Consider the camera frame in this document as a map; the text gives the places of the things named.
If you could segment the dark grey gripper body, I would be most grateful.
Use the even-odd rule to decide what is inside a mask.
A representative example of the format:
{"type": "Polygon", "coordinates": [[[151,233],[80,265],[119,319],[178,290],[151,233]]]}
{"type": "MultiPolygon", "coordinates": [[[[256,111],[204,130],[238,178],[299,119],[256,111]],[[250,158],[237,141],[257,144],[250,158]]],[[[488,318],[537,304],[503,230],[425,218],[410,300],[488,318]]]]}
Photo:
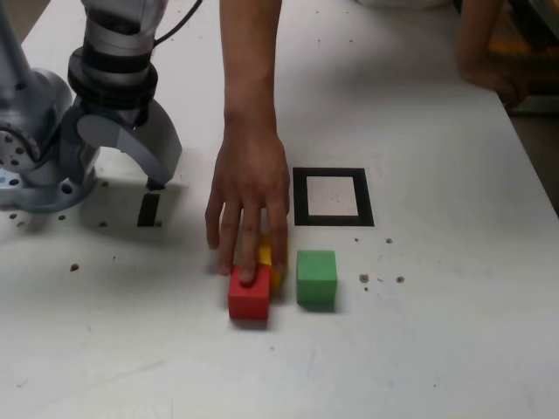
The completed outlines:
{"type": "Polygon", "coordinates": [[[91,103],[74,103],[65,113],[61,122],[61,140],[68,144],[116,144],[118,142],[119,128],[132,129],[141,125],[147,119],[145,109],[119,110],[96,106],[91,103]],[[93,124],[91,131],[83,134],[79,132],[79,121],[87,116],[100,117],[102,120],[110,120],[115,128],[99,127],[93,124]]]}

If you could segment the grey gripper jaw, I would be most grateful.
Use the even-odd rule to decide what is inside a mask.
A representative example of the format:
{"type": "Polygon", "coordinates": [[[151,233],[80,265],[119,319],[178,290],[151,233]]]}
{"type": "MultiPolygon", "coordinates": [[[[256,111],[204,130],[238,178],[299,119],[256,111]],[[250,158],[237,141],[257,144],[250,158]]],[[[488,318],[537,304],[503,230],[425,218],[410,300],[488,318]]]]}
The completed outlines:
{"type": "Polygon", "coordinates": [[[171,180],[171,120],[167,114],[153,115],[136,129],[91,114],[79,119],[77,129],[88,144],[114,148],[131,157],[154,182],[171,180]]]}
{"type": "Polygon", "coordinates": [[[134,129],[134,136],[141,143],[135,161],[148,178],[171,180],[183,148],[171,118],[156,100],[149,104],[148,118],[134,129]]]}

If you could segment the person's hand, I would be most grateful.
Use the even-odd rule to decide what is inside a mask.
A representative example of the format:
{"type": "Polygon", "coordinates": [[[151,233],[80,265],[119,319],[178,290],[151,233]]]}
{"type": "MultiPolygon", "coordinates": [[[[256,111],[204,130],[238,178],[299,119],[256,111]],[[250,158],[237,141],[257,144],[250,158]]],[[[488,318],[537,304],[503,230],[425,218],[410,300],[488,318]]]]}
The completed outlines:
{"type": "Polygon", "coordinates": [[[228,275],[237,262],[241,284],[254,281],[262,212],[272,239],[273,267],[284,271],[288,211],[288,167],[276,130],[226,123],[205,212],[207,241],[218,251],[219,271],[228,275]]]}
{"type": "Polygon", "coordinates": [[[458,71],[464,81],[496,93],[507,110],[528,97],[528,86],[522,77],[490,62],[459,61],[458,71]]]}

